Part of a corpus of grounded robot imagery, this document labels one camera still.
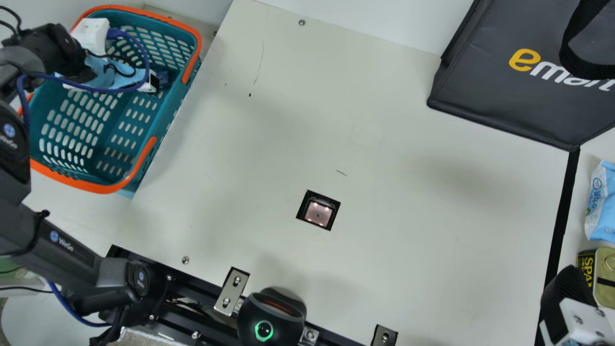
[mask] shopping basket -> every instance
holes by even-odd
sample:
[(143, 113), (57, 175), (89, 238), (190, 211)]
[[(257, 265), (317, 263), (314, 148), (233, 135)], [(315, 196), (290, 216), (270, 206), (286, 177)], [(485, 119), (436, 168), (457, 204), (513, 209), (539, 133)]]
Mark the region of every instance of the shopping basket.
[[(131, 7), (95, 7), (79, 20), (85, 17), (108, 18), (135, 36), (151, 68), (168, 71), (171, 86), (155, 94), (98, 94), (46, 81), (30, 101), (31, 167), (89, 192), (135, 192), (200, 67), (201, 38), (190, 26)], [(143, 66), (130, 40), (113, 41), (108, 53)]]

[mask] metal bracket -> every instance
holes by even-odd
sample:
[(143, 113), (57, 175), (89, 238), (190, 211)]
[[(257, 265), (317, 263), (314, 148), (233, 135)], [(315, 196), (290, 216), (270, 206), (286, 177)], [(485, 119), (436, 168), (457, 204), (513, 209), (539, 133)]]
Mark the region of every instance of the metal bracket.
[(397, 332), (379, 324), (376, 326), (371, 346), (395, 346), (396, 341)]
[(318, 340), (319, 331), (316, 329), (312, 329), (309, 327), (303, 328), (303, 334), (301, 335), (301, 339), (297, 343), (299, 346), (315, 346), (316, 340)]
[(237, 303), (241, 298), (245, 285), (248, 283), (249, 277), (250, 274), (236, 268), (231, 268), (222, 286), (222, 292), (220, 293), (218, 301), (213, 307), (214, 310), (226, 316), (231, 316), (233, 310), (237, 307)]

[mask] bag handle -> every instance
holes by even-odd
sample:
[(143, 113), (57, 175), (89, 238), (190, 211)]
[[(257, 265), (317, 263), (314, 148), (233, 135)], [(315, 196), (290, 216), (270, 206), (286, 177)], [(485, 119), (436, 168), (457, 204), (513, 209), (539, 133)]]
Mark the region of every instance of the bag handle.
[(561, 65), (573, 76), (583, 79), (615, 79), (615, 65), (602, 65), (580, 58), (570, 48), (570, 41), (577, 36), (605, 8), (611, 0), (580, 0), (564, 31), (560, 48)]

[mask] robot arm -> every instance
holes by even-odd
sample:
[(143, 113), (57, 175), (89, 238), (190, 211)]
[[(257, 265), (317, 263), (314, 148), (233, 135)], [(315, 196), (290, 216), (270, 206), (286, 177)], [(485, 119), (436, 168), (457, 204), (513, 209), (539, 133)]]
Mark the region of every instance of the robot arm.
[[(22, 203), (30, 193), (30, 140), (25, 124), (9, 103), (17, 78), (25, 74), (62, 74), (86, 82), (96, 74), (84, 63), (86, 53), (59, 24), (23, 30), (0, 49), (0, 257), (12, 260), (62, 285), (62, 296), (80, 316), (109, 312), (123, 326), (142, 324), (144, 316), (124, 313), (135, 304), (153, 310), (163, 299), (162, 280), (146, 265), (104, 258), (50, 223), (49, 212)], [(29, 91), (42, 84), (31, 78)]]

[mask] black mark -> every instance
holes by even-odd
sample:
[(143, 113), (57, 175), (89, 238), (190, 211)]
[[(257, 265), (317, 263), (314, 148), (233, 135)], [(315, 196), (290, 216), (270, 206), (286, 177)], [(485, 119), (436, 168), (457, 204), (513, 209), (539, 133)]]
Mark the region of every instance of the black mark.
[(258, 80), (258, 76), (261, 74), (261, 66), (263, 65), (263, 56), (264, 55), (265, 55), (265, 41), (263, 41), (263, 48), (261, 50), (261, 62), (258, 63), (258, 71), (256, 72), (256, 78), (252, 82), (252, 85), (256, 84), (256, 81)]

